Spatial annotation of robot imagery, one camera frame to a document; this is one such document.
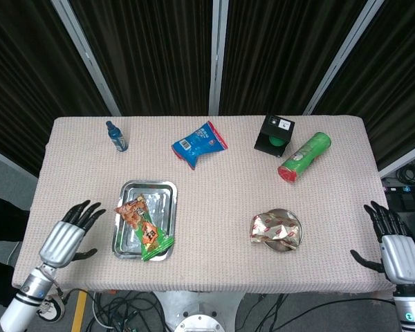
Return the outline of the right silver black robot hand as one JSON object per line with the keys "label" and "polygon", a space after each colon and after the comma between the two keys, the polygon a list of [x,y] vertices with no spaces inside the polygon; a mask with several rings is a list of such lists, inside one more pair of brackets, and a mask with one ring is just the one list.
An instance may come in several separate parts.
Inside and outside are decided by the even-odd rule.
{"label": "right silver black robot hand", "polygon": [[395,285],[415,285],[415,242],[400,216],[372,201],[363,208],[369,215],[378,240],[381,262],[368,261],[351,250],[351,256],[361,266],[383,273]]}

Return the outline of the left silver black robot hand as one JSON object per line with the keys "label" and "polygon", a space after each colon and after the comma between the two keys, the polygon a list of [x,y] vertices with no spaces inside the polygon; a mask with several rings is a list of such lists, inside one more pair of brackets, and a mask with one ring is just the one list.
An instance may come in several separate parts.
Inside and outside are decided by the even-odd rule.
{"label": "left silver black robot hand", "polygon": [[98,252],[92,248],[78,252],[80,244],[94,223],[106,212],[99,209],[100,202],[90,204],[90,200],[74,205],[58,221],[39,251],[41,262],[52,268],[64,268],[72,261],[84,260]]}

